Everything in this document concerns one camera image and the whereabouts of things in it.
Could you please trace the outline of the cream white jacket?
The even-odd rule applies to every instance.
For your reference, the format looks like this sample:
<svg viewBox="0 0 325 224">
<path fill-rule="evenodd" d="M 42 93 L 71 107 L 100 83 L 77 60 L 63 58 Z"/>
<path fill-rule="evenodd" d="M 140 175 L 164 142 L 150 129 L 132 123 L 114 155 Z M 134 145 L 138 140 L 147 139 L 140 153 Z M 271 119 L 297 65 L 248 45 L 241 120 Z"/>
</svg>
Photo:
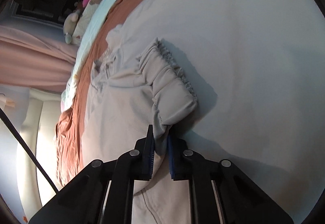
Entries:
<svg viewBox="0 0 325 224">
<path fill-rule="evenodd" d="M 324 190 L 324 16 L 314 0 L 143 0 L 104 35 L 83 162 L 170 124 L 301 223 Z"/>
</svg>

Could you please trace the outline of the brown orange bed cover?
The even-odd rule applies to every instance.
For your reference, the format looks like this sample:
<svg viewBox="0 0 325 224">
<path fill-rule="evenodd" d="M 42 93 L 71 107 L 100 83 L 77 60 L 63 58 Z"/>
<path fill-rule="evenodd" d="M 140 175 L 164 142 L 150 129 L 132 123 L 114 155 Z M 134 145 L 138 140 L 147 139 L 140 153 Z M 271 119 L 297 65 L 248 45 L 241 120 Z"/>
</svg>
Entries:
<svg viewBox="0 0 325 224">
<path fill-rule="evenodd" d="M 87 105 L 87 94 L 90 85 L 90 72 L 93 61 L 107 49 L 105 40 L 108 32 L 122 24 L 127 16 L 143 0 L 116 0 L 110 9 L 100 16 L 97 23 L 99 29 L 95 31 L 95 38 L 90 42 L 90 48 L 81 60 L 81 66 L 75 74 L 75 83 L 70 87 L 75 89 L 72 104 L 61 113 L 56 124 L 57 143 L 57 180 L 65 186 L 82 169 L 81 136 L 84 132 L 84 118 Z"/>
</svg>

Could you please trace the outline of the light green blanket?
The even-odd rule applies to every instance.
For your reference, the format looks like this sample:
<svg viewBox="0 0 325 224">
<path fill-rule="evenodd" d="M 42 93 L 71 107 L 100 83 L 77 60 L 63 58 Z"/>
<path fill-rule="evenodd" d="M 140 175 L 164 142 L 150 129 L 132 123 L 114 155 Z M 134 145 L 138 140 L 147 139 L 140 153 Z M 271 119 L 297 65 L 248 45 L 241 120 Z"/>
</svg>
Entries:
<svg viewBox="0 0 325 224">
<path fill-rule="evenodd" d="M 81 43 L 78 46 L 76 63 L 72 69 L 71 76 L 67 82 L 66 89 L 61 95 L 61 111 L 64 112 L 72 106 L 73 98 L 75 97 L 77 86 L 79 83 L 81 70 L 90 52 L 95 38 L 98 35 L 109 10 L 113 6 L 116 0 L 103 0 L 97 10 L 95 11 L 91 21 L 85 31 Z"/>
</svg>

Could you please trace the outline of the cream plush toy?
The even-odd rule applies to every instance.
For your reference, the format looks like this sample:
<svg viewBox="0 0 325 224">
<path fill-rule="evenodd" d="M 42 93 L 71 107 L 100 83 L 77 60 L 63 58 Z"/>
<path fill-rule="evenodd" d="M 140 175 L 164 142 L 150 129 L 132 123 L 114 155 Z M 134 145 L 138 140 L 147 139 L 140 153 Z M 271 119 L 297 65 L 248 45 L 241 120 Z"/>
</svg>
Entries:
<svg viewBox="0 0 325 224">
<path fill-rule="evenodd" d="M 67 16 L 63 24 L 63 34 L 66 44 L 73 43 L 73 33 L 80 18 L 80 10 L 76 10 Z"/>
</svg>

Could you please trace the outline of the pink left curtain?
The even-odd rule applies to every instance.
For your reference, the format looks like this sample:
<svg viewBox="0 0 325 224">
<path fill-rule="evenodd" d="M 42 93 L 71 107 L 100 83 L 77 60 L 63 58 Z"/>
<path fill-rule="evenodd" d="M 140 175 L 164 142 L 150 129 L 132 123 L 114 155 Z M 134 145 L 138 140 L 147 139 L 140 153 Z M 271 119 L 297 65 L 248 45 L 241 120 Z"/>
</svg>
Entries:
<svg viewBox="0 0 325 224">
<path fill-rule="evenodd" d="M 77 46 L 1 26 L 1 84 L 63 92 Z"/>
</svg>

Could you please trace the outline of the bear print cushion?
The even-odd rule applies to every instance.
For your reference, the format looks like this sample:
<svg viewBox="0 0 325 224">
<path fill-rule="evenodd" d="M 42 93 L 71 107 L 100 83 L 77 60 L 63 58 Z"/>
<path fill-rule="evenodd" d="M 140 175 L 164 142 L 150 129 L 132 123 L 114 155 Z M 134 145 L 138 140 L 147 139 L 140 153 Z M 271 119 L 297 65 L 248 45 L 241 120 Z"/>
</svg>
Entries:
<svg viewBox="0 0 325 224">
<path fill-rule="evenodd" d="M 76 25 L 76 29 L 73 33 L 73 45 L 80 45 L 81 39 L 83 38 L 85 31 L 93 17 L 95 11 L 99 7 L 103 0 L 90 0 L 89 3 L 80 14 L 79 21 Z"/>
</svg>

